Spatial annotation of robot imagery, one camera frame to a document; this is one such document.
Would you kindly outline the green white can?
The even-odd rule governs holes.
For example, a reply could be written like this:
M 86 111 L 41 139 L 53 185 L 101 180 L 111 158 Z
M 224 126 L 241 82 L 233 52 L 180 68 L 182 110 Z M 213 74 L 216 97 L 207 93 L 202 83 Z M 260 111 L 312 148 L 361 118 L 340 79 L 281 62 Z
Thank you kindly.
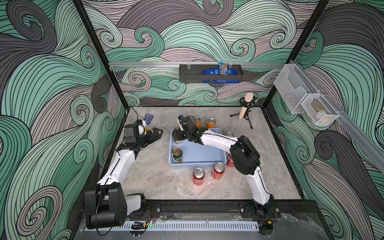
M 179 145 L 182 142 L 182 140 L 180 140 L 180 133 L 181 133 L 180 129 L 174 129 L 173 132 L 172 132 L 173 142 L 176 145 Z

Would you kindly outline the orange can back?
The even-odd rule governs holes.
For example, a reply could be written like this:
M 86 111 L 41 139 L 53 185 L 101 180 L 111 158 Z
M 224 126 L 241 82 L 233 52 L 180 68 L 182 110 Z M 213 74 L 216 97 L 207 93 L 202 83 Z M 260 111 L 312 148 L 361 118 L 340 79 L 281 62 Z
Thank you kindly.
M 209 118 L 207 121 L 207 128 L 214 128 L 217 125 L 217 122 L 214 118 Z
M 200 118 L 196 118 L 195 125 L 198 127 L 198 129 L 201 128 L 202 122 L 201 122 L 201 119 L 200 119 Z

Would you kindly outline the green gold can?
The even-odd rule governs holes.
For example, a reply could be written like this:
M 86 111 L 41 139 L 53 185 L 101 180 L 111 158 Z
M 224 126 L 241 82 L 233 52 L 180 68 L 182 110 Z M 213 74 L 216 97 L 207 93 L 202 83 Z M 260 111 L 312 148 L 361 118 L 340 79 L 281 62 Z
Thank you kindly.
M 174 164 L 180 164 L 183 162 L 183 151 L 181 148 L 176 147 L 172 150 L 172 161 Z

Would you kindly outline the red cola can front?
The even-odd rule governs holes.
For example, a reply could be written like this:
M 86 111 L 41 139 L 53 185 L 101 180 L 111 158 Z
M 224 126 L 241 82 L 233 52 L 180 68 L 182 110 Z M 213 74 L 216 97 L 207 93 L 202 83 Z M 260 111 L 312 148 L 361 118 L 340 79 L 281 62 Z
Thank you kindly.
M 205 172 L 202 168 L 195 168 L 193 171 L 193 183 L 196 186 L 203 184 L 205 178 Z

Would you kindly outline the red cola can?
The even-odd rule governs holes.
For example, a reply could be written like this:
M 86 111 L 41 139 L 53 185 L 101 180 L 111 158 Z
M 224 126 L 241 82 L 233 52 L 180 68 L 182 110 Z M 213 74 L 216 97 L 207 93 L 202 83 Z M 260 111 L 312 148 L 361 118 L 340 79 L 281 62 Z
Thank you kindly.
M 203 184 L 205 178 L 205 172 L 202 168 L 195 168 L 193 171 L 193 183 L 196 186 Z
M 231 167 L 231 168 L 235 166 L 234 160 L 233 160 L 231 154 L 229 154 L 229 153 L 227 153 L 227 162 L 226 162 L 226 164 L 227 164 L 228 167 Z

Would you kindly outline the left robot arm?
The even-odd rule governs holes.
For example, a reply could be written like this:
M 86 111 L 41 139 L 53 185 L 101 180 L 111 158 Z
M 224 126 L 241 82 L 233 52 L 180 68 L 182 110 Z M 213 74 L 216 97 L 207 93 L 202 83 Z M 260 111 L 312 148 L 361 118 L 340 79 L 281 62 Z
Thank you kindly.
M 146 122 L 138 120 L 124 127 L 123 142 L 116 149 L 116 157 L 105 175 L 94 188 L 85 192 L 85 217 L 88 229 L 122 226 L 129 214 L 141 208 L 141 195 L 126 196 L 122 183 L 138 153 L 161 139 L 164 131 L 146 129 Z

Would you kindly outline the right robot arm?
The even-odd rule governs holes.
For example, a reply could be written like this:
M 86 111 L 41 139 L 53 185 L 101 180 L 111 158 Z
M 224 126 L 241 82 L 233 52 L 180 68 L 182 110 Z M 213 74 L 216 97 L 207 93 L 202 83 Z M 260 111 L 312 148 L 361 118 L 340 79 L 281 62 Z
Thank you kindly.
M 266 218 L 274 210 L 274 197 L 268 192 L 262 176 L 260 154 L 246 136 L 229 137 L 207 128 L 198 128 L 189 116 L 178 116 L 179 128 L 172 133 L 177 141 L 215 147 L 229 153 L 238 172 L 247 177 L 256 214 Z

